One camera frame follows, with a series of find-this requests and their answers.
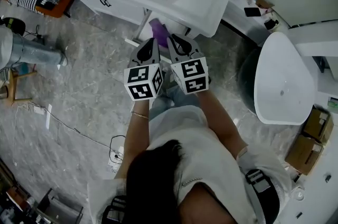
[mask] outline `bracelet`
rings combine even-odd
[[[135,114],[135,115],[138,116],[138,117],[141,117],[141,118],[144,118],[144,119],[149,120],[149,118],[148,118],[147,116],[144,116],[144,115],[142,115],[142,114],[136,113],[136,112],[134,112],[134,111],[131,111],[131,113],[132,113],[132,114]]]

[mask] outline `cardboard box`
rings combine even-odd
[[[315,166],[323,150],[323,145],[314,138],[299,135],[292,145],[285,161],[301,173],[308,175]]]
[[[325,145],[331,136],[332,129],[333,121],[330,114],[312,109],[303,131]]]

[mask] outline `toiletry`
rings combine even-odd
[[[256,4],[256,0],[247,0],[249,5],[255,5]]]

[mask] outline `phone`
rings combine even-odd
[[[250,16],[261,16],[260,10],[257,7],[246,7],[244,8],[245,15],[247,17]]]

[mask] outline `black and white marker cube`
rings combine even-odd
[[[177,84],[186,95],[208,90],[209,76],[205,57],[171,65]]]
[[[124,85],[133,101],[156,98],[162,84],[159,63],[125,69]]]

